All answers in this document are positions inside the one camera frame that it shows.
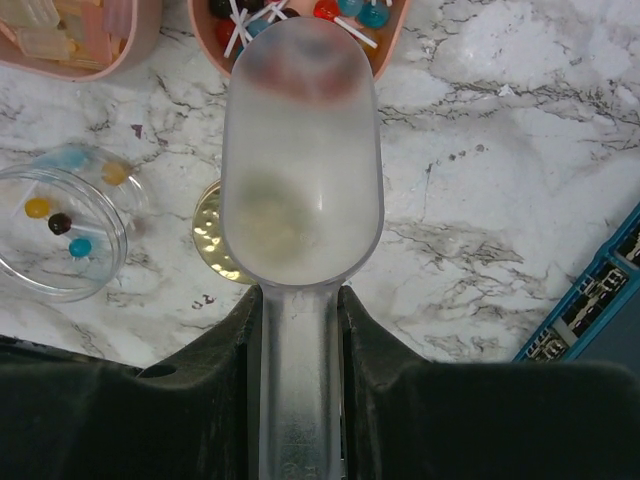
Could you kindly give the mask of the clear glass jar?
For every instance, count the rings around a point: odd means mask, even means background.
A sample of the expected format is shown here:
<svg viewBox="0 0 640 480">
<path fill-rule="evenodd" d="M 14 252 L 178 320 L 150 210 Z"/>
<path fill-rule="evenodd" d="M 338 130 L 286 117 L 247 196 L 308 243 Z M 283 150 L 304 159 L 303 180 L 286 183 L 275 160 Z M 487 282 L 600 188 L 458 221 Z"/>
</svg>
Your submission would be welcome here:
<svg viewBox="0 0 640 480">
<path fill-rule="evenodd" d="M 149 193 L 130 162 L 66 144 L 1 171 L 1 290 L 73 302 L 114 280 L 144 233 Z"/>
</svg>

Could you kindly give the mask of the clear plastic scoop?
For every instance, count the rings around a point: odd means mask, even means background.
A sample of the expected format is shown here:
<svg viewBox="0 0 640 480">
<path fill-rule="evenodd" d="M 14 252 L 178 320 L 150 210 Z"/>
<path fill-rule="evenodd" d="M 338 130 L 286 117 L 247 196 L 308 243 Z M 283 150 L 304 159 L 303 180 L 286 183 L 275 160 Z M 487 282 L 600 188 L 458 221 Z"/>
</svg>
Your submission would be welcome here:
<svg viewBox="0 0 640 480">
<path fill-rule="evenodd" d="M 261 479 L 341 475 L 338 292 L 384 223 L 376 93 L 344 31 L 268 27 L 236 60 L 226 104 L 221 230 L 261 288 Z"/>
</svg>

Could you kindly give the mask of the blue network switch box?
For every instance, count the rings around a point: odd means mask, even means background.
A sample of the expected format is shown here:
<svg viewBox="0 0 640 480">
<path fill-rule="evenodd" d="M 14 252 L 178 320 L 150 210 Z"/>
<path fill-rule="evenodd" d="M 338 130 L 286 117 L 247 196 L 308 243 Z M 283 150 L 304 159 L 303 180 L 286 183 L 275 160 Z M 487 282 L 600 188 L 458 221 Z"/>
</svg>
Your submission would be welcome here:
<svg viewBox="0 0 640 480">
<path fill-rule="evenodd" d="M 516 353 L 516 362 L 568 361 L 587 349 L 639 294 L 639 208 L 592 261 Z"/>
</svg>

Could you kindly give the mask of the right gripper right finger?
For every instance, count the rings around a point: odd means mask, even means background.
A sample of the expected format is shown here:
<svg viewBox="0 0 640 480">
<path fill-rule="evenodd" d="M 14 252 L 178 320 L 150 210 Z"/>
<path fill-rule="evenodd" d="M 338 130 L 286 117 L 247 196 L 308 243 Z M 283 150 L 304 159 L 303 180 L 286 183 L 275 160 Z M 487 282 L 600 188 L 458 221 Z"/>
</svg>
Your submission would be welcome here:
<svg viewBox="0 0 640 480">
<path fill-rule="evenodd" d="M 635 479 L 639 382 L 607 363 L 438 363 L 338 296 L 351 479 Z"/>
</svg>

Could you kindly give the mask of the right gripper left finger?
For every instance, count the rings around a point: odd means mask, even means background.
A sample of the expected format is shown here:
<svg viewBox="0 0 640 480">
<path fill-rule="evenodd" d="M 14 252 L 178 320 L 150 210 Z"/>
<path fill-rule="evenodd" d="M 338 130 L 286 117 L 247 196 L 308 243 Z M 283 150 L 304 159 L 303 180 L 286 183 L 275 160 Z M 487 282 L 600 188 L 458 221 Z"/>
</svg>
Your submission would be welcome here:
<svg viewBox="0 0 640 480">
<path fill-rule="evenodd" d="M 144 369 L 1 341 L 5 479 L 253 479 L 262 294 Z"/>
</svg>

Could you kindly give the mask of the gold jar lid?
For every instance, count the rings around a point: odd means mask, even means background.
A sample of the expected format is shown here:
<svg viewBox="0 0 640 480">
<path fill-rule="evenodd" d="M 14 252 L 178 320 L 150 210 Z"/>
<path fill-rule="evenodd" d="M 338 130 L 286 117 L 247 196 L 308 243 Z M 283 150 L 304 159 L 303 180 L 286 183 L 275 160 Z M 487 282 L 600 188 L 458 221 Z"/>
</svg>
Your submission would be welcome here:
<svg viewBox="0 0 640 480">
<path fill-rule="evenodd" d="M 197 252 L 217 275 L 234 283 L 252 285 L 226 250 L 220 225 L 221 181 L 209 185 L 198 199 L 192 216 L 191 234 Z"/>
</svg>

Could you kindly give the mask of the pink tray of lollipops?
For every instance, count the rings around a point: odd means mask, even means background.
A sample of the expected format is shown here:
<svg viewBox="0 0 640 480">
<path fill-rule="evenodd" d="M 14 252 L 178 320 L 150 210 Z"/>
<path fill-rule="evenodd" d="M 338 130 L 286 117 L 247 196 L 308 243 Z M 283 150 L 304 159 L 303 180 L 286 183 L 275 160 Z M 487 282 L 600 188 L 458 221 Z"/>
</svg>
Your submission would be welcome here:
<svg viewBox="0 0 640 480">
<path fill-rule="evenodd" d="M 224 56 L 228 41 L 232 36 L 232 30 L 235 28 L 235 23 L 230 20 L 227 14 L 224 14 L 222 18 L 214 14 L 214 11 L 219 10 L 217 7 L 218 4 L 224 5 L 222 8 L 224 12 L 231 12 L 231 5 L 228 1 L 196 0 L 187 2 L 193 32 L 204 55 L 221 75 L 230 78 L 235 63 L 235 55 L 239 52 L 241 42 L 238 41 L 238 44 L 228 57 Z M 303 26 L 317 28 L 322 18 L 322 21 L 325 23 L 325 26 L 322 28 L 323 33 L 337 34 L 340 31 L 348 33 L 347 30 L 337 25 L 333 19 L 325 20 L 324 16 L 316 19 L 314 16 L 316 4 L 317 1 L 288 1 L 286 3 L 286 8 L 295 10 L 303 17 L 309 17 L 309 20 L 294 21 L 299 31 L 302 30 Z M 391 60 L 410 4 L 410 1 L 405 0 L 392 1 L 389 6 L 389 19 L 385 25 L 379 28 L 361 24 L 357 19 L 350 19 L 348 21 L 350 25 L 359 29 L 364 28 L 366 32 L 373 34 L 372 39 L 377 43 L 377 47 L 375 48 L 376 53 L 374 53 L 374 49 L 370 46 L 366 47 L 364 51 L 369 58 L 375 81 L 383 75 Z"/>
</svg>

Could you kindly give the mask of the pink tray of gummy candies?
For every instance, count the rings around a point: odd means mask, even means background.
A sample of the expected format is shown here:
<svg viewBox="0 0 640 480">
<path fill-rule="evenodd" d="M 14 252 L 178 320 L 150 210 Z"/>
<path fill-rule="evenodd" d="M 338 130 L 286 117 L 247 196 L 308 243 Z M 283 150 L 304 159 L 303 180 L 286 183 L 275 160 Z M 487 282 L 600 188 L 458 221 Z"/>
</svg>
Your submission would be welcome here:
<svg viewBox="0 0 640 480">
<path fill-rule="evenodd" d="M 162 22 L 161 1 L 3 1 L 1 64 L 91 82 L 141 64 Z"/>
</svg>

